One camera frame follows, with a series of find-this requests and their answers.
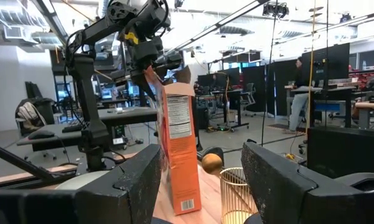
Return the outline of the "black aluminium station frame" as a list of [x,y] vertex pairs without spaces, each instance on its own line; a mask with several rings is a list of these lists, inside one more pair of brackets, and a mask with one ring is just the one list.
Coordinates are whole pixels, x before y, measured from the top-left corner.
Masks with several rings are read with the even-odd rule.
[[24,171],[21,174],[0,177],[0,189],[50,189],[87,173],[86,163],[83,160],[45,169],[21,159],[2,147],[0,147],[0,159]]

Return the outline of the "black computer mouse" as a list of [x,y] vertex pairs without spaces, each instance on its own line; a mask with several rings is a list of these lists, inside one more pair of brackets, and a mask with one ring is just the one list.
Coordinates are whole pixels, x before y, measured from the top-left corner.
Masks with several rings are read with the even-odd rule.
[[55,136],[55,133],[48,131],[48,130],[37,130],[28,135],[29,140],[35,140],[35,139],[46,139],[46,138],[52,138]]

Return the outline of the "black partition panels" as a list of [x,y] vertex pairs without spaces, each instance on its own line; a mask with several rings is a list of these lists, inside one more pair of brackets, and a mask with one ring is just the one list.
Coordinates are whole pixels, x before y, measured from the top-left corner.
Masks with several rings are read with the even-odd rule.
[[[328,80],[348,77],[349,44],[336,45],[328,49],[314,51],[314,64],[311,65],[311,54],[303,54],[303,77],[309,79],[310,68],[313,68],[312,80],[319,83],[324,77]],[[250,112],[267,111],[273,115],[287,115],[287,96],[284,88],[295,79],[297,69],[294,60],[273,62],[266,66],[246,67],[242,69],[245,84],[254,83],[255,104],[246,109]]]

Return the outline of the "round tan ball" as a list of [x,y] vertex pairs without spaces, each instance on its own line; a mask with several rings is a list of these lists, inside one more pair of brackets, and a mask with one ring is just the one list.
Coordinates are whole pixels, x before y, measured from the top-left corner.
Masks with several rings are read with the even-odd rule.
[[210,175],[219,175],[223,167],[222,158],[214,153],[203,156],[201,164],[203,170]]

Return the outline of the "grey standing desk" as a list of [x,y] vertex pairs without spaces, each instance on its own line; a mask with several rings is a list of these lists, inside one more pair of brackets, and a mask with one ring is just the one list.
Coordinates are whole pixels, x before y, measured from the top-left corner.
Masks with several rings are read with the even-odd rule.
[[352,125],[352,95],[356,90],[354,86],[341,86],[333,89],[323,89],[320,87],[301,86],[296,89],[289,89],[295,93],[309,94],[309,117],[307,119],[308,128],[315,125],[315,100],[324,100],[326,103],[330,101],[344,101],[345,102],[345,127],[350,128]]

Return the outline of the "light wooden table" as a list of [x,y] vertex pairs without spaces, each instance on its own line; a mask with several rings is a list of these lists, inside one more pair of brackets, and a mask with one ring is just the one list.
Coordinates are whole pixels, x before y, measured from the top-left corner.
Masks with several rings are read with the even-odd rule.
[[360,129],[370,128],[370,111],[374,110],[374,103],[369,101],[355,103],[356,109],[359,112],[358,127]]

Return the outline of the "orange pumpkin cereal box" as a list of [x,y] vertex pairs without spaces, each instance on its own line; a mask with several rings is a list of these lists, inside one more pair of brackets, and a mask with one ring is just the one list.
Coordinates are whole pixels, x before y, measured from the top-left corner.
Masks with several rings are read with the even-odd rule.
[[161,184],[175,215],[202,209],[193,118],[194,90],[189,83],[166,84],[152,67],[144,71],[155,88],[157,133],[162,149]]

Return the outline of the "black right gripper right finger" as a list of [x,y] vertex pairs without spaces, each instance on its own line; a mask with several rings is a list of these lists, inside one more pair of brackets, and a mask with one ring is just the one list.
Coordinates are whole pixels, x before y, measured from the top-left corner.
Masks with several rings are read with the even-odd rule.
[[241,164],[263,224],[374,224],[374,173],[332,179],[254,142]]

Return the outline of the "person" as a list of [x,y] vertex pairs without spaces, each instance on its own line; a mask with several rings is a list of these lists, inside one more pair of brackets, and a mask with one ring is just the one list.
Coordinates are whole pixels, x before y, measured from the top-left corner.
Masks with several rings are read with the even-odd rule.
[[[302,72],[303,57],[300,56],[296,60],[296,75],[294,77],[293,88],[309,86],[309,79]],[[291,115],[289,117],[289,127],[285,130],[287,134],[295,134],[299,124],[299,117],[302,110],[307,108],[308,92],[296,93],[291,105]]]

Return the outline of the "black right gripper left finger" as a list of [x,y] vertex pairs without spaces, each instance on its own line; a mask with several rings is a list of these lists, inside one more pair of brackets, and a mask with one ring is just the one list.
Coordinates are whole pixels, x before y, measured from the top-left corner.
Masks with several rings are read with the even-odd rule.
[[0,190],[0,224],[151,224],[161,156],[150,144],[75,190]]

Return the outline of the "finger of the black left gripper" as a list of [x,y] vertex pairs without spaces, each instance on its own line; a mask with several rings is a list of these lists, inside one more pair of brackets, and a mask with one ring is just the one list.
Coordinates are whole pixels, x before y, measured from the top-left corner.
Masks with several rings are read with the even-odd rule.
[[172,84],[173,81],[173,70],[175,70],[175,66],[170,65],[161,65],[160,67],[157,67],[157,76],[158,80],[163,85],[169,85]]
[[156,100],[156,97],[154,96],[154,93],[151,90],[151,87],[148,84],[148,81],[146,80],[145,74],[142,71],[139,70],[133,70],[131,72],[131,80],[135,85],[140,87],[147,95],[152,99]]

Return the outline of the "grey office chair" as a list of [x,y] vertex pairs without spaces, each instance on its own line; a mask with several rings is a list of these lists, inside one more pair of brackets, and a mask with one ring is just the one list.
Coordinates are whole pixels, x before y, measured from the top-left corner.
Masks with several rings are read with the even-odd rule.
[[242,107],[242,115],[254,117],[256,115],[255,112],[252,112],[248,109],[249,106],[253,106],[256,104],[254,99],[254,94],[256,93],[256,88],[254,83],[247,83],[246,90],[241,94],[241,107]]

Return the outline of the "chair with draped jacket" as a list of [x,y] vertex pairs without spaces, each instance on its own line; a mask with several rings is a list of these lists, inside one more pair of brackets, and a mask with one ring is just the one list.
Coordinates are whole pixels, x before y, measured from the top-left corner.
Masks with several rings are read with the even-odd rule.
[[27,98],[16,110],[15,119],[19,134],[24,137],[43,126],[54,124],[54,100],[50,98]]

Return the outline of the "black studio light stand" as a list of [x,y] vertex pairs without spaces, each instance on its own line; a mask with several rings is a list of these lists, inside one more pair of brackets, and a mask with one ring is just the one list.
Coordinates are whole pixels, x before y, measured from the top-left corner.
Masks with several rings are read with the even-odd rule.
[[264,128],[265,128],[265,120],[269,115],[269,109],[274,109],[274,103],[271,102],[273,98],[273,91],[274,91],[274,71],[273,71],[273,47],[274,47],[274,35],[275,35],[275,28],[276,28],[276,21],[279,18],[279,15],[282,13],[282,5],[278,3],[279,0],[275,0],[273,3],[271,17],[273,18],[273,29],[271,33],[271,45],[270,45],[270,52],[269,52],[269,60],[266,66],[267,70],[265,72],[265,112],[263,114],[262,120],[262,127],[261,127],[261,146],[264,145]]

